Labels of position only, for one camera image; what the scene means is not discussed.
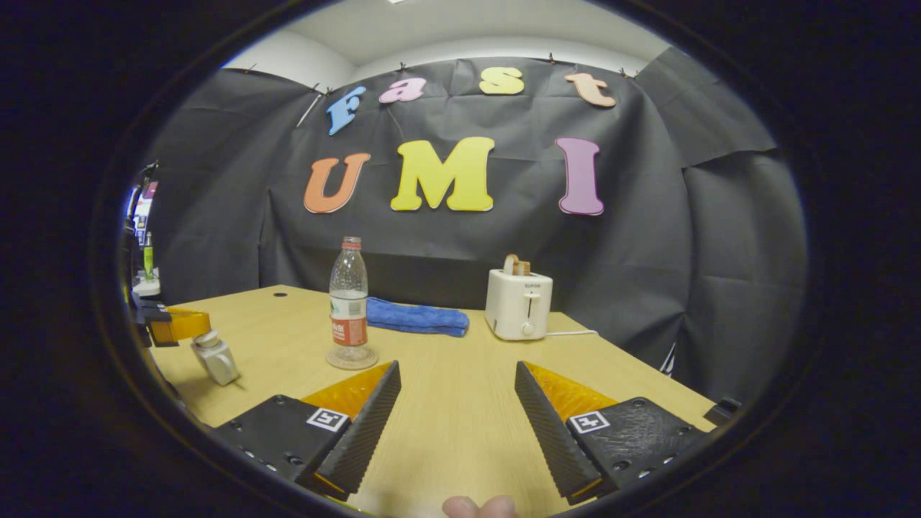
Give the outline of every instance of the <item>white wall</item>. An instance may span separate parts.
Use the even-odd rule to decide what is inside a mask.
[[[597,66],[613,71],[623,68],[630,76],[648,64],[644,59],[574,41],[524,37],[476,38],[436,43],[378,59],[359,66],[349,82],[397,70],[400,68],[400,61],[407,65],[421,65],[467,57],[517,56],[546,59],[549,53],[554,53],[554,59],[558,61]]]
[[[351,83],[355,65],[333,49],[294,32],[278,30],[228,61],[225,68],[248,69],[286,77],[320,89]]]

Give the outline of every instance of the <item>blue towel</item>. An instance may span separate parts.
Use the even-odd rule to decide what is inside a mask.
[[[470,319],[457,310],[442,310],[431,306],[401,306],[368,297],[367,324],[407,333],[464,336]]]

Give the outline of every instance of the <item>foam letter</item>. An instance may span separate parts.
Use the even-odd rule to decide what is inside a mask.
[[[361,166],[370,158],[368,153],[355,153],[345,157],[345,176],[339,191],[332,196],[324,196],[323,189],[326,187],[326,179],[330,176],[332,166],[339,163],[339,159],[321,159],[313,162],[310,180],[307,182],[307,189],[304,190],[304,208],[314,214],[335,212],[342,208],[355,192]]]
[[[391,89],[380,94],[378,100],[381,104],[389,104],[397,100],[403,102],[417,100],[422,97],[422,87],[425,85],[426,81],[421,77],[412,77],[410,79],[404,79],[403,81],[397,81],[391,85]]]
[[[448,196],[451,210],[486,211],[493,208],[493,198],[486,193],[486,158],[495,146],[492,138],[468,136],[458,142],[444,163],[427,140],[406,142],[397,148],[403,157],[400,190],[391,200],[393,210],[416,210],[422,198],[416,184],[422,185],[428,206],[437,208],[454,182]]]
[[[576,83],[576,91],[580,96],[582,96],[582,99],[594,104],[595,106],[611,108],[611,106],[617,102],[613,97],[605,97],[601,95],[599,88],[607,88],[608,84],[604,81],[592,77],[591,74],[570,74],[568,76],[563,76],[563,79]]]
[[[557,138],[566,156],[566,195],[560,199],[560,210],[568,214],[597,216],[604,212],[595,188],[595,155],[598,144],[581,138]]]
[[[335,134],[343,129],[346,124],[352,122],[352,119],[355,118],[355,114],[352,112],[358,109],[358,103],[361,102],[358,96],[365,93],[366,89],[365,87],[358,87],[345,94],[326,109],[326,112],[330,114],[330,119],[332,119],[330,135]]]
[[[480,77],[483,79],[480,83],[483,93],[512,95],[524,89],[524,81],[518,79],[521,71],[517,68],[492,66],[481,72]]]

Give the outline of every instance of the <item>black fabric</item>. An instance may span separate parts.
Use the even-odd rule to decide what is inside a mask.
[[[222,70],[149,153],[162,164],[150,230],[164,301],[273,284],[325,290],[342,236],[359,235],[371,295],[482,309],[488,270],[516,253],[554,279],[555,311],[656,368],[678,340],[677,380],[716,400],[753,394],[762,378],[750,371],[780,358],[796,316],[805,272],[799,201],[782,158],[764,154],[773,144],[760,123],[737,131],[753,114],[680,55],[663,54],[640,74],[643,82],[522,58],[414,66],[321,97],[300,127],[317,94],[279,77]],[[520,69],[524,91],[484,95],[479,75],[489,66]],[[564,80],[577,72],[606,81],[617,105],[582,100]],[[424,96],[380,105],[380,93],[404,77],[424,77]],[[367,92],[355,119],[327,135],[326,109],[358,85]],[[427,140],[444,160],[468,136],[495,140],[492,210],[455,212],[444,201],[391,210],[400,144]],[[599,144],[601,216],[558,207],[565,194],[558,137]],[[331,214],[307,211],[311,164],[363,152],[371,159],[349,202]],[[326,194],[343,174],[340,162]],[[785,259],[798,266],[773,268]],[[735,290],[714,287],[722,277],[737,279]]]

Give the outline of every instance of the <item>white power cord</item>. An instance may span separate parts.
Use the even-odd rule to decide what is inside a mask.
[[[598,331],[593,329],[587,329],[585,331],[560,331],[559,333],[547,333],[544,336],[560,336],[560,335],[597,335]]]

